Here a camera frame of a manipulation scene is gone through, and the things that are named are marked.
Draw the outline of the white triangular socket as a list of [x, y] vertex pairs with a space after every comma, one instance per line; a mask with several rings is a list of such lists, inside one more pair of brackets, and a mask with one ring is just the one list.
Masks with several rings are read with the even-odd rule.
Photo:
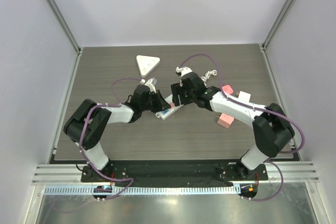
[[152, 56], [137, 55], [136, 62], [138, 65], [140, 76], [145, 78], [152, 72], [154, 68], [156, 68], [159, 65], [160, 58], [152, 57]]

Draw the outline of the small pink cube plug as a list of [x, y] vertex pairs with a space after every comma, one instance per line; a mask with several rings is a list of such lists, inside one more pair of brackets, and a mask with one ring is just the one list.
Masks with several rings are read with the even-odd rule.
[[226, 94], [231, 95], [231, 94], [234, 93], [233, 88], [232, 88], [229, 84], [223, 86], [222, 89], [223, 89], [223, 91], [224, 91]]

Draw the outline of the white charger plug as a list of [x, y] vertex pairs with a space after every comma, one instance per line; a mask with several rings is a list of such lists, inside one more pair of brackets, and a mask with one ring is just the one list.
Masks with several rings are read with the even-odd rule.
[[238, 99], [245, 101], [245, 102], [249, 102], [250, 98], [251, 98], [251, 94], [244, 92], [244, 91], [239, 91], [236, 93]]

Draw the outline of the white power strip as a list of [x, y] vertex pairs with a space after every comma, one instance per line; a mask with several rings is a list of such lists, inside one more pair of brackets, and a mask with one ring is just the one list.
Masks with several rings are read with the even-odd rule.
[[171, 106], [169, 109], [166, 109], [164, 111], [160, 111], [155, 113], [155, 116], [158, 119], [166, 120], [168, 117], [170, 117], [173, 113], [175, 113], [177, 110], [183, 107], [183, 105], [175, 106], [173, 101], [169, 102], [169, 105]]

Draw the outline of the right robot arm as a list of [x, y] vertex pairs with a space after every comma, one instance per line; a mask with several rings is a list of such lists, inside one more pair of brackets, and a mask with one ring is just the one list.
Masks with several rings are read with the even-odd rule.
[[218, 87], [207, 87], [188, 67], [177, 68], [176, 74], [180, 81], [171, 85], [175, 106], [195, 103], [199, 108], [230, 115], [253, 129], [255, 143], [236, 165], [241, 179], [253, 177], [260, 164], [276, 157], [294, 137], [295, 132], [278, 104], [245, 103]]

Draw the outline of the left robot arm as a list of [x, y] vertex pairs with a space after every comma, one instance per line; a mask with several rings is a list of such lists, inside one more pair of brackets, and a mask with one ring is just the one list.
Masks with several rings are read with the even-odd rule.
[[112, 175], [110, 159], [100, 144], [106, 126], [112, 123], [134, 123], [145, 111], [157, 113], [170, 107], [159, 90], [140, 84], [125, 102], [118, 105], [85, 99], [65, 123], [63, 132], [78, 146], [93, 170], [93, 176], [105, 182]]

